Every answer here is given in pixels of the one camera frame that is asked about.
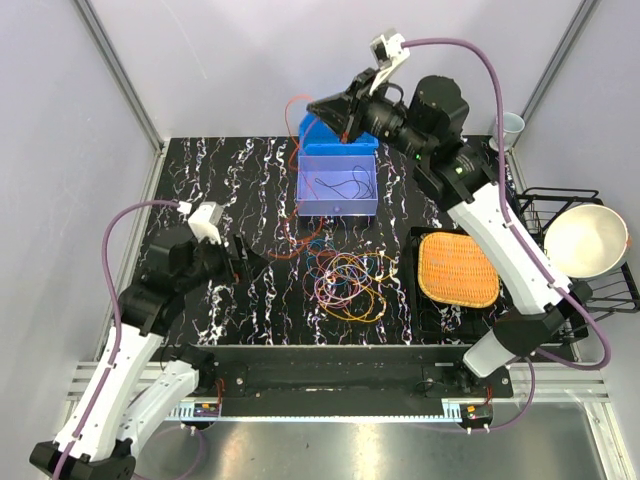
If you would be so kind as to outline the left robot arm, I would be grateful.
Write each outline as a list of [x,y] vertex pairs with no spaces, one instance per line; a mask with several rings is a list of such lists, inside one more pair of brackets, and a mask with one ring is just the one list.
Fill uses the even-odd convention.
[[190,394],[216,386],[214,356],[194,346],[175,353],[140,396],[134,389],[185,297],[208,283],[250,283],[269,262],[244,239],[234,249],[200,240],[186,227],[161,231],[142,275],[118,298],[107,345],[84,394],[52,441],[35,445],[29,461],[52,479],[130,479],[136,458],[159,425]]

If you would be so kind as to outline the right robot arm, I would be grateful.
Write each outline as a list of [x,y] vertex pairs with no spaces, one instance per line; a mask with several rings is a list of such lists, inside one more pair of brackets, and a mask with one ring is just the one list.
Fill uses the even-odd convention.
[[584,310],[592,290],[555,270],[514,216],[499,179],[484,156],[461,138],[469,113],[459,86],[450,78],[426,76],[409,104],[392,101],[390,83],[373,85],[367,69],[338,94],[310,103],[307,110],[343,143],[367,133],[413,161],[419,189],[447,213],[480,247],[506,286],[513,308],[463,356],[454,384],[476,396],[490,375],[516,357],[547,343],[574,313]]

